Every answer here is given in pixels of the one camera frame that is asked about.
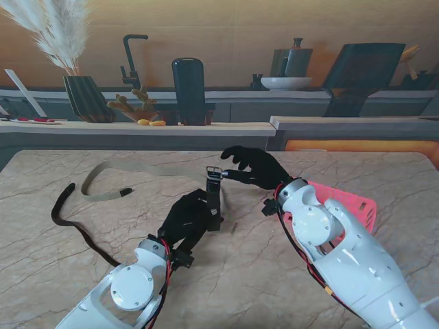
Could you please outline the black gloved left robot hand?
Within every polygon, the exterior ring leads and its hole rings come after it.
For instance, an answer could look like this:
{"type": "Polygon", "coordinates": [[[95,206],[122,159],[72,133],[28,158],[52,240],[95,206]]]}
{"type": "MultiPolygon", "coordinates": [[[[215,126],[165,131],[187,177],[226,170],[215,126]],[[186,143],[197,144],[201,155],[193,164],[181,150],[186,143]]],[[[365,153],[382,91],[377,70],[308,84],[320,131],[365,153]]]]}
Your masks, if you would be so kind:
{"type": "Polygon", "coordinates": [[[199,188],[183,195],[171,207],[157,238],[169,247],[180,242],[177,249],[191,254],[204,234],[219,230],[223,220],[219,210],[209,207],[206,191],[199,188]]]}

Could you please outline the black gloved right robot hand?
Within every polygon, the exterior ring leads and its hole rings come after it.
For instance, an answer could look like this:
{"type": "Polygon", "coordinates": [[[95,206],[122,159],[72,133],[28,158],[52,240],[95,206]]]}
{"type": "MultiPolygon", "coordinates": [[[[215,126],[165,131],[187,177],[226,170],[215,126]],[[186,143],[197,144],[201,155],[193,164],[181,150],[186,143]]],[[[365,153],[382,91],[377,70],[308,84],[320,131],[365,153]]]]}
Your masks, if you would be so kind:
{"type": "Polygon", "coordinates": [[[252,184],[264,190],[275,190],[280,184],[287,184],[291,176],[268,152],[250,147],[233,146],[225,149],[220,158],[232,157],[238,170],[228,169],[225,178],[244,184],[252,184]]]}

